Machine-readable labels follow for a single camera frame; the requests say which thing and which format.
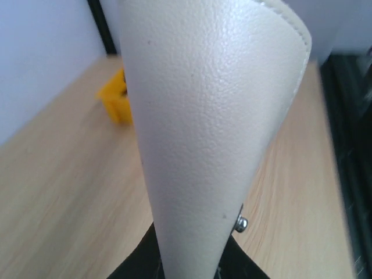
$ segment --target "leather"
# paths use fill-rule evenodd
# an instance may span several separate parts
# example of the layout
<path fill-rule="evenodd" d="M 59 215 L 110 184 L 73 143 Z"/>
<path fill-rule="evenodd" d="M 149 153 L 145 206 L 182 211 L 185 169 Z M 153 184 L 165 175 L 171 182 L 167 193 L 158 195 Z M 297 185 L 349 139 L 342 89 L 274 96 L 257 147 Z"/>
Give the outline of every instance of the leather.
<path fill-rule="evenodd" d="M 166 278 L 213 278 L 300 85 L 309 32 L 274 0 L 121 0 L 119 12 Z"/>

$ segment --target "wooden table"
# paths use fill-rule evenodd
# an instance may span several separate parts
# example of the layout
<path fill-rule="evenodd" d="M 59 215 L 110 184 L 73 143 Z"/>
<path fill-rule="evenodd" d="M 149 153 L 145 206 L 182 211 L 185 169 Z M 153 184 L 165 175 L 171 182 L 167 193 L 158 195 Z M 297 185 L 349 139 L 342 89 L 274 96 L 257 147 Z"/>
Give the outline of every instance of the wooden table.
<path fill-rule="evenodd" d="M 135 132 L 95 93 L 119 58 L 90 67 L 0 148 L 0 278 L 106 278 L 152 222 Z M 352 278 L 315 64 L 257 173 L 238 243 L 271 278 Z"/>

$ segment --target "light wood tabletop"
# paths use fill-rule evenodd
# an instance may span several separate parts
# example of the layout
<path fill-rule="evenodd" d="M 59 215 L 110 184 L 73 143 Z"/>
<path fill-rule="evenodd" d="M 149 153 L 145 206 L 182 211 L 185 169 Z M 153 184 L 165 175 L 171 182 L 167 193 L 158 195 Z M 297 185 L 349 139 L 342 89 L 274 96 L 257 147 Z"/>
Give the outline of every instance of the light wood tabletop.
<path fill-rule="evenodd" d="M 106 278 L 152 222 L 135 132 L 96 92 L 102 58 L 0 147 L 0 278 Z M 317 66 L 268 149 L 234 234 L 271 278 L 354 277 Z"/>

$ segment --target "black frame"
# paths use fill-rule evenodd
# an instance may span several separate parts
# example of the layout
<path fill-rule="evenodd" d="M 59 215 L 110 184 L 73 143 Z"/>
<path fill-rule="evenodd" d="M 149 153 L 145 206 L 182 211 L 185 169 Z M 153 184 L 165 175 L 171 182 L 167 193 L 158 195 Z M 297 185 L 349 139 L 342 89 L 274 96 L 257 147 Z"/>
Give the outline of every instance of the black frame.
<path fill-rule="evenodd" d="M 117 55 L 115 44 L 112 40 L 111 32 L 105 14 L 103 13 L 102 6 L 99 0 L 88 0 L 89 8 L 91 9 L 95 24 L 101 36 L 103 45 L 105 46 L 108 55 Z"/>

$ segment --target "leather sheath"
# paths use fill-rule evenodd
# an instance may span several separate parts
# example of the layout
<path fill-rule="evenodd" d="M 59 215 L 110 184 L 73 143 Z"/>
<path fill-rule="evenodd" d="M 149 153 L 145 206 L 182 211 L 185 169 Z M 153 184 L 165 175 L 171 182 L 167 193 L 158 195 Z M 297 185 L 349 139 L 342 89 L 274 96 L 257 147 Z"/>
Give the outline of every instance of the leather sheath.
<path fill-rule="evenodd" d="M 309 32 L 276 0 L 119 0 L 119 13 L 165 276 L 213 278 L 301 83 Z"/>

